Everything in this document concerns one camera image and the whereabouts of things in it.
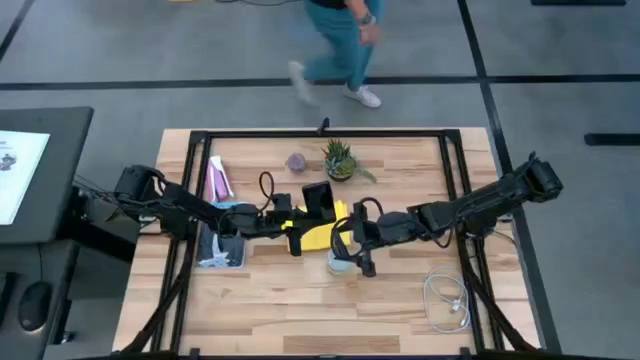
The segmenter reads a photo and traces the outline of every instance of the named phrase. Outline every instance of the yellow object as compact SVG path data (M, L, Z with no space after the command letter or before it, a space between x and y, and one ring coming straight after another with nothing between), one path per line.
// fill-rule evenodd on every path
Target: yellow object
M333 206L336 211L336 221L342 219L343 217L349 216L349 209L347 204L344 201L337 200L333 203ZM302 211L307 211L305 206L298 207L298 209ZM331 228L334 223L317 226L309 231L307 231L304 235L302 235L302 239L300 240L300 245L302 247L302 251L309 250L321 250L328 249L331 247ZM282 225L282 229L292 227L293 222L287 221ZM351 243L351 232L343 232L340 234L342 238L342 242L345 245L349 245Z

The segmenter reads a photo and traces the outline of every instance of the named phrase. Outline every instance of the wooden tabletop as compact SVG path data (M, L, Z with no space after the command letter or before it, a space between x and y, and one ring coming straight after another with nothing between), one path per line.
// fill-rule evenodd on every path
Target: wooden tabletop
M485 129L460 130L473 188L495 181ZM170 181L179 183L182 178L190 131L164 132L156 167ZM344 184L332 183L334 199L351 204L373 196L385 211L403 211L409 205L448 199L436 139L349 138L347 142L377 176L378 183L361 177ZM238 200L264 203L257 180L262 171L268 170L274 176L277 193L290 193L294 204L304 204L301 187L327 178L320 150L325 143L326 139L319 138L215 139L211 155L222 156ZM292 174L285 166L294 152L307 159L307 171L301 175ZM450 152L455 164L452 148ZM201 155L202 149L197 150L195 164ZM377 216L373 210L370 213L371 218ZM499 225L498 230L513 236L509 225ZM114 349L129 343L156 307L168 244L165 236L140 237ZM498 305L523 336L537 345L517 249L510 240L492 235L485 250ZM358 269L333 275L327 270L327 251L292 257L283 237L250 241L243 269L194 268L180 353L198 347L202 354L211 355L430 355L456 354L462 346L473 348L470 329L440 334L427 324L425 316L422 293L426 275L439 265L459 268L455 242L443 250L433 242L416 241L376 250L373 257L378 273L375 278L364 278ZM451 283L436 284L442 292L457 295L458 289ZM432 321L444 323L443 327L459 325L461 314L451 314L450 306L435 296L428 299ZM482 306L481 317L488 330ZM163 339L165 349L172 322L170 312ZM485 339L487 345L491 344L488 331Z

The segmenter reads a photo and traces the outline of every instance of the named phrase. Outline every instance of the plant pot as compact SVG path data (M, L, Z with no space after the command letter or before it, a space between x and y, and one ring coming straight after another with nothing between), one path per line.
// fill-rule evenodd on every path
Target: plant pot
M349 176L345 176L345 177L335 177L329 173L327 173L327 175L329 175L329 178L331 178L331 180L335 181L335 182L345 182L349 179L351 179L351 177L353 176L353 174L349 175Z

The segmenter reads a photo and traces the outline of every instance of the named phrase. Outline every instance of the teal pants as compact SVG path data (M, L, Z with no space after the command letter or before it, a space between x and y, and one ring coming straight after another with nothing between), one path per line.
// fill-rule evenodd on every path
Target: teal pants
M382 0L366 0L366 4L371 14L380 18ZM316 30L333 48L331 56L305 64L305 79L344 79L350 90L358 90L364 82L373 47L360 44L360 29L353 14L349 9L326 8L309 0L305 0L305 7Z

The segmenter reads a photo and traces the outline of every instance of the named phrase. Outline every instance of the white sneaker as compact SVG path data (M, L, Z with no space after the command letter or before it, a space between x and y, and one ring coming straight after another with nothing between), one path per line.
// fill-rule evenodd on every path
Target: white sneaker
M380 98L376 96L376 94L369 91L367 86L360 86L358 91L351 91L348 87L344 88L344 94L352 99L356 99L362 103L362 105L366 107L370 107L372 109L379 108L382 105L382 101Z
M289 77L300 100L308 105L315 105L316 100L311 92L311 84L304 79L304 65L297 61L289 61Z

